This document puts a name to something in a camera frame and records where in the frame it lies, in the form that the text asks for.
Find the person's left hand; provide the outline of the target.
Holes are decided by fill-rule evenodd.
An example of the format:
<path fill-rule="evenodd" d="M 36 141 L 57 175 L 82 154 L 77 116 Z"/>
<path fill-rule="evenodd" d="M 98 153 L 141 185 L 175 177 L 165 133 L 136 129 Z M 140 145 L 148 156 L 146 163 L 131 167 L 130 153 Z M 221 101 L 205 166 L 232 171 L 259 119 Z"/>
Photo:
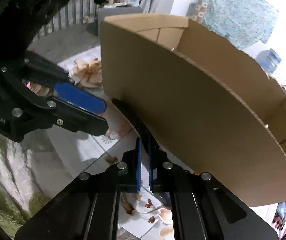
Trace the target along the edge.
<path fill-rule="evenodd" d="M 37 83 L 33 83 L 31 81 L 23 80 L 23 83 L 25 83 L 26 87 L 32 90 L 35 94 L 37 94 L 40 97 L 47 97 L 50 96 L 54 90 L 48 87 L 44 87 L 42 85 L 39 85 Z"/>

